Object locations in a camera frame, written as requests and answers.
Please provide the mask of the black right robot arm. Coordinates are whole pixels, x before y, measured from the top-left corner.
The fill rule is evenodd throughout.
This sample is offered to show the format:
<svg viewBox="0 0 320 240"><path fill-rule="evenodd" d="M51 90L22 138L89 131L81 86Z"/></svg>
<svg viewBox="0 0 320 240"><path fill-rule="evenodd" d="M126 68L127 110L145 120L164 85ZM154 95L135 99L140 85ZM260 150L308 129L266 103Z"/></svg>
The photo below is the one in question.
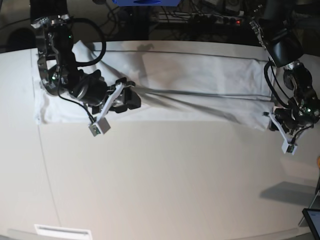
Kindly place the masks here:
<svg viewBox="0 0 320 240"><path fill-rule="evenodd" d="M83 108L89 117L103 111L123 113L141 107L141 98L132 89L136 85L133 81L122 77L108 85L100 70L91 74L83 71L83 67L99 63L107 50L105 35L96 23L70 17L65 0L31 0L29 7L30 23L36 30L40 84L49 95L62 99L62 94L68 93L68 102ZM72 32L75 23L87 24L97 32L102 49L95 59L76 60Z"/></svg>

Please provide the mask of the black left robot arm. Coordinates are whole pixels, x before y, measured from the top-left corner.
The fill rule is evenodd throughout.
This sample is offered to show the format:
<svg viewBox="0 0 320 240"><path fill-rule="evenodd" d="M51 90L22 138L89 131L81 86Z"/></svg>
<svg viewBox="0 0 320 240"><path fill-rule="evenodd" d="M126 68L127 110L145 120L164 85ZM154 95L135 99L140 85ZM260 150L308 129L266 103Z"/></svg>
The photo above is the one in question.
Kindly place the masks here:
<svg viewBox="0 0 320 240"><path fill-rule="evenodd" d="M280 104L274 110L275 119L285 133L298 135L320 120L320 100L313 88L310 71L300 61L303 46L293 33L292 14L295 0L247 0L246 13L260 45L269 61L264 67L265 80ZM292 91L287 102L281 100L271 84L268 71L283 69L284 85Z"/></svg>

